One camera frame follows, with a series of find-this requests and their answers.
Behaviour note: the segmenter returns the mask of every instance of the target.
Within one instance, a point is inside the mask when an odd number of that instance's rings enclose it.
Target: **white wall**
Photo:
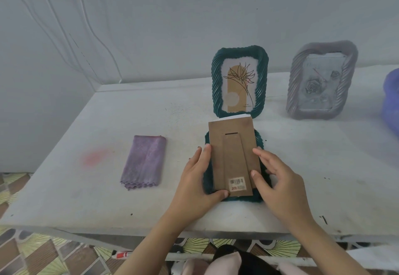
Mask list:
[[[44,0],[29,0],[60,35]],[[52,0],[82,66],[104,83],[119,76],[85,29],[79,0]],[[260,45],[269,72],[289,71],[305,43],[352,40],[358,66],[399,63],[399,0],[85,0],[124,81],[210,75],[221,47]],[[0,171],[33,171],[92,94],[64,65],[19,0],[1,0]]]

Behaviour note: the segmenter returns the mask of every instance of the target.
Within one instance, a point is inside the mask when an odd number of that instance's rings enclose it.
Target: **person's left hand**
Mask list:
[[[165,213],[172,216],[182,229],[203,217],[213,206],[229,196],[227,190],[219,190],[210,195],[204,193],[202,176],[210,159],[211,145],[206,144],[203,151],[198,147],[184,167],[175,196]]]

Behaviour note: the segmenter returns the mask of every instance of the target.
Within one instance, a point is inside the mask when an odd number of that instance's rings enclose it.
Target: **forearm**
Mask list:
[[[166,255],[182,232],[168,215],[152,228],[115,275],[158,275]]]
[[[291,230],[324,275],[370,275],[316,223]]]

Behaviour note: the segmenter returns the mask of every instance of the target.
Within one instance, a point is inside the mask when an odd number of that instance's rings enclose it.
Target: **purple cloth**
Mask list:
[[[135,135],[121,183],[126,188],[157,186],[161,179],[166,138],[163,136]]]

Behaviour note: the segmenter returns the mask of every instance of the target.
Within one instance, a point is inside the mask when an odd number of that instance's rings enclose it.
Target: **table top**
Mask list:
[[[344,110],[329,121],[289,118],[289,73],[268,75],[254,127],[265,147],[304,177],[312,213],[329,234],[399,236],[399,140],[379,117],[382,83],[396,67],[356,69]],[[146,235],[167,209],[188,158],[204,144],[208,122],[217,119],[211,85],[202,78],[102,86],[0,224]],[[127,191],[120,184],[134,135],[167,138],[157,187]],[[264,203],[222,202],[183,236],[268,233],[287,230]]]

